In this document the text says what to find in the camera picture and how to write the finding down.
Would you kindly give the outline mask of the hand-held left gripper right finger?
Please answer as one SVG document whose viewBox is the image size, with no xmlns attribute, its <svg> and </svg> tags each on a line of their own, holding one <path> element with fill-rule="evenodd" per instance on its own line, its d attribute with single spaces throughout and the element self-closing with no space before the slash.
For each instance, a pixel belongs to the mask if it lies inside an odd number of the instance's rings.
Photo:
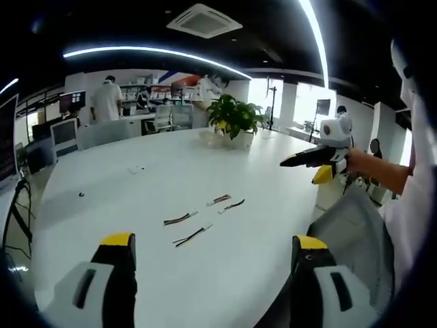
<svg viewBox="0 0 437 328">
<path fill-rule="evenodd" d="M 368 288 L 326 243 L 293 236 L 290 327 L 371 327 L 376 319 Z"/>
</svg>

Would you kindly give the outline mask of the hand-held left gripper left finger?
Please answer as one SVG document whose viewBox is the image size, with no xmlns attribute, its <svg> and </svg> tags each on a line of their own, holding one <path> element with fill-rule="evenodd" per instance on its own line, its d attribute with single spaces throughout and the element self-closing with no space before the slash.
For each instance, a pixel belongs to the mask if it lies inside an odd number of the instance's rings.
<svg viewBox="0 0 437 328">
<path fill-rule="evenodd" d="M 134 327 L 136 268 L 135 234 L 103 238 L 89 262 L 55 285 L 45 319 L 52 327 Z"/>
</svg>

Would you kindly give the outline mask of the person's right hand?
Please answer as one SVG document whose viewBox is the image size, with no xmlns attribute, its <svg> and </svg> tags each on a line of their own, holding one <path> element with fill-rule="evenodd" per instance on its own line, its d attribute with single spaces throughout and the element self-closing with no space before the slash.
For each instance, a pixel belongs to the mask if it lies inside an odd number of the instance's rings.
<svg viewBox="0 0 437 328">
<path fill-rule="evenodd" d="M 359 148 L 349 148 L 346 155 L 347 170 L 350 172 L 361 172 L 362 171 L 362 161 L 363 153 Z"/>
</svg>

